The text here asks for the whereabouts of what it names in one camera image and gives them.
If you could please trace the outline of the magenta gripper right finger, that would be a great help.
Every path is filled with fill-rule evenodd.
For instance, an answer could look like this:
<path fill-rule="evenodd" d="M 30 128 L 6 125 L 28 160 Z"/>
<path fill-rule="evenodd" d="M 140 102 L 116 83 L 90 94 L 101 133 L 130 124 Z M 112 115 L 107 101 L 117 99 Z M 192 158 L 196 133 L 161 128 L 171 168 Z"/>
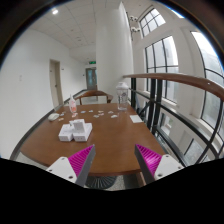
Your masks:
<path fill-rule="evenodd" d="M 135 145 L 134 153 L 147 184 L 183 169 L 171 155 L 160 155 L 139 144 Z"/>

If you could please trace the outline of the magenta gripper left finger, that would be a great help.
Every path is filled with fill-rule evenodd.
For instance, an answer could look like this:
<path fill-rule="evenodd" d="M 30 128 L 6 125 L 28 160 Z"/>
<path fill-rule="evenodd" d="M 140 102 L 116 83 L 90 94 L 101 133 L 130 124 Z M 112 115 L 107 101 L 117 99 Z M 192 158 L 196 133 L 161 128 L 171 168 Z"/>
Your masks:
<path fill-rule="evenodd" d="M 95 155 L 95 146 L 91 145 L 69 158 L 58 158 L 46 171 L 83 187 Z"/>

